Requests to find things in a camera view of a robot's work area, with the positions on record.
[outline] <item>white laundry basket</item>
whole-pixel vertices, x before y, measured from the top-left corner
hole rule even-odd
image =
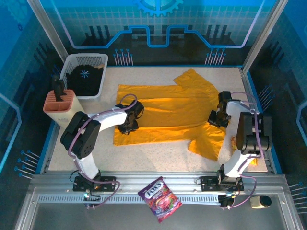
[[[79,65],[91,65],[99,66],[104,64],[104,71],[102,73],[102,78],[100,82],[99,92],[95,96],[77,96],[79,100],[100,100],[102,85],[105,79],[106,66],[107,66],[108,56],[106,54],[70,54],[64,63],[63,69],[60,74],[60,78],[64,80],[65,89],[67,89],[67,79],[66,73],[71,73]]]

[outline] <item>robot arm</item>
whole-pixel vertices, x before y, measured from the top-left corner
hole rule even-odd
[[[241,174],[254,158],[260,158],[260,148],[256,138],[256,126],[261,148],[268,151],[272,147],[272,119],[269,115],[250,111],[240,100],[233,100],[230,92],[219,94],[217,111],[212,110],[208,122],[211,125],[227,127],[231,117],[239,117],[234,154],[217,172],[217,185],[237,186]]]
[[[123,134],[129,134],[139,128],[136,119],[143,112],[143,105],[137,101],[132,108],[124,111],[119,110],[125,107],[118,104],[112,108],[111,112],[91,120],[73,145],[72,154],[76,156],[76,163],[81,168],[82,173],[92,180],[99,181],[100,179],[100,171],[94,162],[92,154],[99,132],[116,125]],[[92,116],[83,112],[77,112],[74,115],[61,136],[61,143],[65,146],[66,150],[69,149],[79,128]]]

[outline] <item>candy bag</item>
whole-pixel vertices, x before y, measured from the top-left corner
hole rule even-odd
[[[146,202],[154,215],[158,217],[159,223],[182,205],[180,200],[164,183],[163,177],[159,177],[151,182],[139,191],[138,194]]]

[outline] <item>orange container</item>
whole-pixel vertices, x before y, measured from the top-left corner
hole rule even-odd
[[[59,126],[66,128],[76,112],[84,112],[73,90],[64,90],[66,95],[61,96],[62,102],[57,102],[53,91],[47,94],[44,112]]]

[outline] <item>glass panel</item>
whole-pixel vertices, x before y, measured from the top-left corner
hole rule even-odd
[[[250,68],[283,172],[307,175],[307,2],[289,0]]]
[[[106,53],[111,66],[129,65],[125,55],[134,65],[242,65],[274,3],[42,1],[69,54]]]
[[[4,230],[14,229],[30,182],[27,177],[36,169],[37,161],[25,161],[21,151],[40,156],[43,149],[51,121],[43,104],[50,75],[62,62],[26,1],[0,0],[0,21],[0,229]],[[17,162],[19,158],[25,163]]]

